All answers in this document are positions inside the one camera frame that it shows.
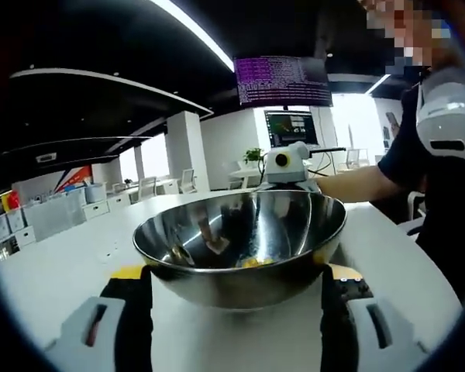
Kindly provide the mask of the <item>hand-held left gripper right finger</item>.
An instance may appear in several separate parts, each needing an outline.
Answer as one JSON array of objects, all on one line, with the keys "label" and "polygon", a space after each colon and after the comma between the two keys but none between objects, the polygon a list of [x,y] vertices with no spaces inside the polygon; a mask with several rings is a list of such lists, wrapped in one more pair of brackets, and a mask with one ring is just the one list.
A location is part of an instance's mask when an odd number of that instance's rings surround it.
[{"label": "hand-held left gripper right finger", "polygon": [[414,371],[427,357],[415,330],[363,278],[322,272],[321,371]]}]

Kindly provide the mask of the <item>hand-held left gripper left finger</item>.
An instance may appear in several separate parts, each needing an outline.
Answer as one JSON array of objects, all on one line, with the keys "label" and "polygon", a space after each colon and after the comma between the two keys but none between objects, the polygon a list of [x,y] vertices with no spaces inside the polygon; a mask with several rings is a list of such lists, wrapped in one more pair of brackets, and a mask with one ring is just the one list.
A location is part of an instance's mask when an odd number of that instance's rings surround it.
[{"label": "hand-held left gripper left finger", "polygon": [[150,267],[123,268],[66,318],[46,355],[58,371],[151,371],[152,307]]}]

